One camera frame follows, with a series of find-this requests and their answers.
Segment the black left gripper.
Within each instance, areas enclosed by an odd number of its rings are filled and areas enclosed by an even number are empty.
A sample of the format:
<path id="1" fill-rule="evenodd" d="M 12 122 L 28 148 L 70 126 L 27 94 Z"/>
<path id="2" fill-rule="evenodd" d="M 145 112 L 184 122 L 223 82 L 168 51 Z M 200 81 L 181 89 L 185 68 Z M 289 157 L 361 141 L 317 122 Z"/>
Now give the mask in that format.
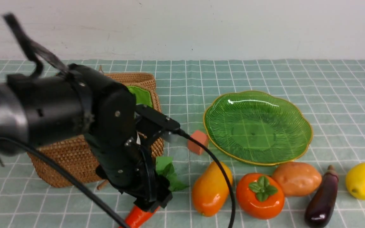
<path id="1" fill-rule="evenodd" d="M 156 172 L 151 145 L 136 130 L 136 96 L 121 83 L 98 90 L 94 99 L 95 121 L 84 137 L 99 162 L 96 174 L 120 193 L 136 198 L 134 205 L 155 212 L 172 199 L 168 180 Z"/>

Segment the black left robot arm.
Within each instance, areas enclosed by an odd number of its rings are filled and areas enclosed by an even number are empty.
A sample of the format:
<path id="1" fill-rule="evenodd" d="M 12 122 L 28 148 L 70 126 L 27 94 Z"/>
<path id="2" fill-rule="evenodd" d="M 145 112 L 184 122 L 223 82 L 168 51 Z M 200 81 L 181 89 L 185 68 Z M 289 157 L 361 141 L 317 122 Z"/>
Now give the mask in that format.
<path id="1" fill-rule="evenodd" d="M 156 172 L 151 145 L 179 124 L 95 69 L 70 64 L 69 70 L 70 76 L 38 79 L 11 74 L 0 83 L 0 154 L 24 152 L 17 143 L 48 146 L 82 135 L 101 179 L 135 197 L 143 211 L 165 208 L 170 182 Z"/>

